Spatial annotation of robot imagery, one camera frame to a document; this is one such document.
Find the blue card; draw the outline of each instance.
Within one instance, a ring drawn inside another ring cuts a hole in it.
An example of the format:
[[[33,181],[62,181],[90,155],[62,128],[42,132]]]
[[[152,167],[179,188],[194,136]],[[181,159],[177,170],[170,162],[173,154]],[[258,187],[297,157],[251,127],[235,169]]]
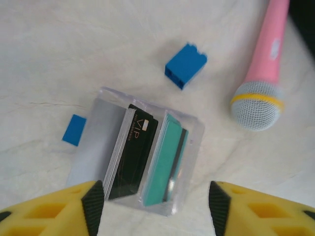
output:
[[[63,141],[78,146],[86,121],[86,118],[73,115],[68,128],[63,135]]]

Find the microphone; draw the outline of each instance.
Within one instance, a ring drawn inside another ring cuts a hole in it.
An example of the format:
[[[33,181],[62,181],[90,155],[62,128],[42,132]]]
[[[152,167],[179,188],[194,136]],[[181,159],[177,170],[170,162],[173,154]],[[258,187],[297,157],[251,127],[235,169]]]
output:
[[[284,109],[278,86],[280,56],[289,0],[270,0],[246,78],[231,100],[231,112],[244,128],[271,127]]]

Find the blue plastic block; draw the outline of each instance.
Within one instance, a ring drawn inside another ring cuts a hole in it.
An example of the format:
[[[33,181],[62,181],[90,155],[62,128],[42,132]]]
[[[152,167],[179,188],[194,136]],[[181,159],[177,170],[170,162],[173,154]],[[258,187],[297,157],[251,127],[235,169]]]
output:
[[[68,128],[63,135],[63,141],[78,146],[86,121],[86,118],[73,115]]]
[[[186,44],[165,66],[165,75],[180,89],[206,64],[207,56],[200,54],[196,46]]]

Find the card stack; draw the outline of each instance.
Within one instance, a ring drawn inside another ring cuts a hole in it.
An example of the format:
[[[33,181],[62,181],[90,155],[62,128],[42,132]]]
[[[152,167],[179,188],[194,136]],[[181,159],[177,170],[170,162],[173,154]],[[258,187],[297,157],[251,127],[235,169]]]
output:
[[[130,104],[103,182],[106,200],[138,192],[157,126],[152,115]]]
[[[166,114],[143,192],[145,207],[170,200],[179,171],[188,131]]]

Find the black vip card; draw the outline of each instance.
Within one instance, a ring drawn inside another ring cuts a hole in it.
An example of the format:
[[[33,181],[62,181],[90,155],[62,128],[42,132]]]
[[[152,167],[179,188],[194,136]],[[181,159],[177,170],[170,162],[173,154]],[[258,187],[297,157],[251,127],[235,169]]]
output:
[[[109,200],[134,195],[138,192],[158,126],[158,121],[149,113],[132,104],[129,108],[136,109],[136,112],[117,168]]]

